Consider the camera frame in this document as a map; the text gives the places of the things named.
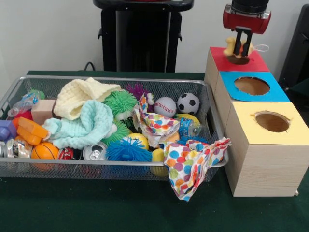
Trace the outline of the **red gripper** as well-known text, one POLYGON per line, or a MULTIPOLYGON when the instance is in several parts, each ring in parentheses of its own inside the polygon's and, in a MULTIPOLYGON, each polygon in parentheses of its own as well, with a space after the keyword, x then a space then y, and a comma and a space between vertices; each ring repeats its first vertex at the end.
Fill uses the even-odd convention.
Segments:
POLYGON ((242 46, 242 29, 247 29, 243 31, 247 35, 247 40, 243 44, 242 51, 242 57, 247 57, 253 33, 263 34, 269 25, 270 19, 271 11, 265 10, 262 13, 258 14, 245 14, 237 11, 235 8, 232 7, 232 5, 227 4, 223 13, 223 26, 226 29, 236 30, 237 32, 234 46, 234 54, 240 54, 240 49, 242 46))

